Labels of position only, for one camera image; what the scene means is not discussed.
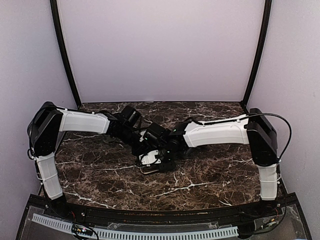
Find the grey glasses case green lining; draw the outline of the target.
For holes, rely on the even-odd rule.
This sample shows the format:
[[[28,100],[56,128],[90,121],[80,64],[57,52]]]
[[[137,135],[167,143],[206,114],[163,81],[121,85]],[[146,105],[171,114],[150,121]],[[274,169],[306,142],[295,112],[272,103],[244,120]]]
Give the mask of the grey glasses case green lining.
[[[192,152],[193,152],[193,148],[188,148],[188,149],[185,149],[184,151],[183,151],[183,153],[182,153],[182,156],[184,157],[184,158],[187,158]]]

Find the black glasses case cream lining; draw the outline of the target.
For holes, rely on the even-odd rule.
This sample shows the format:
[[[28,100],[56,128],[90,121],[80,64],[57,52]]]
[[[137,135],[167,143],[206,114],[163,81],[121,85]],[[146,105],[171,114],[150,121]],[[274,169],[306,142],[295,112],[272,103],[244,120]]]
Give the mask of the black glasses case cream lining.
[[[143,175],[150,175],[150,174],[158,173],[160,171],[157,164],[143,165],[139,168],[139,170]]]

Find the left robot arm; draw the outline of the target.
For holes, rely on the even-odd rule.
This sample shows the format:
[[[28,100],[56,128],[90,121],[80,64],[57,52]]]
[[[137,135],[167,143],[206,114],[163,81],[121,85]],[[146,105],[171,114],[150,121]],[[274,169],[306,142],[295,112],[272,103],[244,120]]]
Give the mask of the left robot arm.
[[[64,194],[55,163],[59,133],[88,132],[107,135],[121,140],[131,147],[132,154],[139,156],[148,146],[141,141],[135,124],[141,114],[131,106],[121,112],[83,112],[70,110],[45,102],[27,127],[29,138],[28,157],[35,161],[37,176],[50,200],[51,210],[60,218],[67,218],[70,206],[60,199]]]

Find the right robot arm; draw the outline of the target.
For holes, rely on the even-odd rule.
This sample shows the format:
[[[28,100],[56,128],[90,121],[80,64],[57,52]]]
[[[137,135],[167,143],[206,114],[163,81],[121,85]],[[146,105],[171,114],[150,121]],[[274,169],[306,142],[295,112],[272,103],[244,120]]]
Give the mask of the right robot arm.
[[[190,117],[179,122],[174,129],[164,129],[151,124],[140,141],[148,148],[138,155],[143,167],[156,166],[157,171],[166,171],[179,152],[205,145],[242,144],[249,145],[254,164],[258,168],[260,199],[255,213],[266,217],[275,208],[280,180],[277,131],[268,117],[284,120],[274,113],[263,113],[258,108],[237,117],[197,121]]]

